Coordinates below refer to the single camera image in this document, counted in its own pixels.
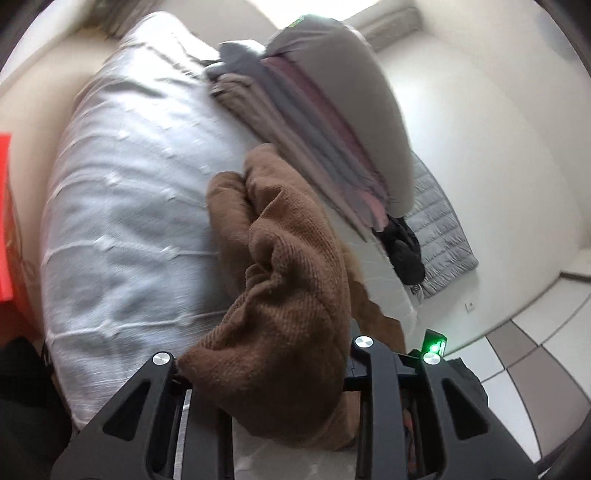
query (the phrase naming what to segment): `white wall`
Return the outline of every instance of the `white wall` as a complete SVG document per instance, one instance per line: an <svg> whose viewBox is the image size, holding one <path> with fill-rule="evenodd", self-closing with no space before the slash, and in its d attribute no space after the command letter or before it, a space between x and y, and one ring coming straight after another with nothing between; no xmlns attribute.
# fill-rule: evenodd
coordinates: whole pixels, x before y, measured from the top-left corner
<svg viewBox="0 0 591 480"><path fill-rule="evenodd" d="M40 13L18 42L0 72L0 85L11 82L58 41L74 33L88 17L93 0L54 0ZM6 91L8 84L0 87Z"/></svg>
<svg viewBox="0 0 591 480"><path fill-rule="evenodd" d="M419 308L449 349L510 318L586 241L583 219L545 139L461 51L415 33L378 54L413 150L449 197L480 265ZM465 303L473 302L468 313Z"/></svg>
<svg viewBox="0 0 591 480"><path fill-rule="evenodd" d="M591 78L532 0L416 0L425 29L513 101L560 166L591 232Z"/></svg>
<svg viewBox="0 0 591 480"><path fill-rule="evenodd" d="M164 0L160 10L176 15L194 35L214 48L227 40L264 43L277 30L246 0Z"/></svg>

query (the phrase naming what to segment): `green led light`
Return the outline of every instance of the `green led light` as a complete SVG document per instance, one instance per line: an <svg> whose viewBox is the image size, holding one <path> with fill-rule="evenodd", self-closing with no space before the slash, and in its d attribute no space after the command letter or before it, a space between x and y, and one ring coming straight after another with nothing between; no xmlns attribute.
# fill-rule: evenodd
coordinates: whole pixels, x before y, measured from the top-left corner
<svg viewBox="0 0 591 480"><path fill-rule="evenodd" d="M445 351L445 341L442 340L441 342L437 342L432 344L429 347L429 351L431 353L437 353L439 356L443 356L443 352Z"/></svg>

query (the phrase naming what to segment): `mattress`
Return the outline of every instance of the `mattress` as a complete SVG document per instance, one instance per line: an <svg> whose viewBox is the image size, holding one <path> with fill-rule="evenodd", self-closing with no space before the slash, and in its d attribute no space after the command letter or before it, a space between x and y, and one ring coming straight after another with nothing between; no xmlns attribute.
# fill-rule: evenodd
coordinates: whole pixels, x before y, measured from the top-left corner
<svg viewBox="0 0 591 480"><path fill-rule="evenodd" d="M231 304L204 196L260 140L209 96L203 52L175 17L149 15L81 92L60 143L41 283L47 345L79 428L154 352L182 354ZM371 299L408 335L415 311L377 240L326 206ZM238 479L353 478L354 464L354 453L287 449L235 426Z"/></svg>

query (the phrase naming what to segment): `brown knit fabric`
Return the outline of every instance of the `brown knit fabric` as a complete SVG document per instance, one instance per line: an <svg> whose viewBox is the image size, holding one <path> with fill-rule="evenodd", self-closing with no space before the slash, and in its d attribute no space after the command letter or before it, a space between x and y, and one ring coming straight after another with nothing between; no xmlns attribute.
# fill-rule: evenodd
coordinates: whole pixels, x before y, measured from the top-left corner
<svg viewBox="0 0 591 480"><path fill-rule="evenodd" d="M359 424L359 394L342 393L350 307L362 331L388 345L404 345L400 324L369 301L355 256L273 146L250 152L244 179L215 176L207 204L228 292L238 298L179 359L181 370L251 434L345 446Z"/></svg>

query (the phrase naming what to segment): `silver bolt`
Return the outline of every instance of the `silver bolt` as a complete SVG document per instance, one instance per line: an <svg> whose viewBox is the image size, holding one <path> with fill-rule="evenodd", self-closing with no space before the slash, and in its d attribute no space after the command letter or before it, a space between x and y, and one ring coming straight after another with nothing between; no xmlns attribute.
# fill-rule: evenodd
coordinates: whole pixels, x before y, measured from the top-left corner
<svg viewBox="0 0 591 480"><path fill-rule="evenodd" d="M437 365L441 361L441 357L433 352L427 352L423 355L423 360L426 364Z"/></svg>
<svg viewBox="0 0 591 480"><path fill-rule="evenodd" d="M166 365L168 362L170 362L170 355L166 352L159 352L152 357L152 361L156 365Z"/></svg>
<svg viewBox="0 0 591 480"><path fill-rule="evenodd" d="M357 346L360 346L361 348L369 348L374 344L374 339L366 335L362 335L355 339L355 343L357 344Z"/></svg>

